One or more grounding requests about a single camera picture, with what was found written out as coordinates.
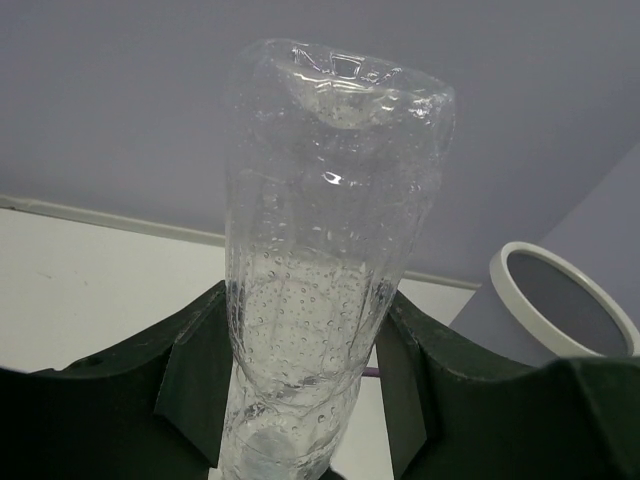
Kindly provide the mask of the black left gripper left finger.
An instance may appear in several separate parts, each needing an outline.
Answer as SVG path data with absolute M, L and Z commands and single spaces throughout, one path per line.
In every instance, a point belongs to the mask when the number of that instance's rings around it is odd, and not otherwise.
M 232 367 L 225 286 L 61 370 L 1 372 L 5 479 L 205 479 Z

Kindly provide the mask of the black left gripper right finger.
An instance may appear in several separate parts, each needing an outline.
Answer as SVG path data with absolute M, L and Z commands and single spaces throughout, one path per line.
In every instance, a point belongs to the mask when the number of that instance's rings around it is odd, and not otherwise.
M 397 294 L 376 340 L 397 479 L 635 479 L 637 358 L 530 367 Z

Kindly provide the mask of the clear bottle white-blue cap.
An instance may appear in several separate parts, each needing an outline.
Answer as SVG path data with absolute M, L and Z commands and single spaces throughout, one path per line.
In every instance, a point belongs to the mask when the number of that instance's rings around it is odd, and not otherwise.
M 226 94 L 226 479 L 317 479 L 439 190 L 455 93 L 290 39 L 241 52 Z

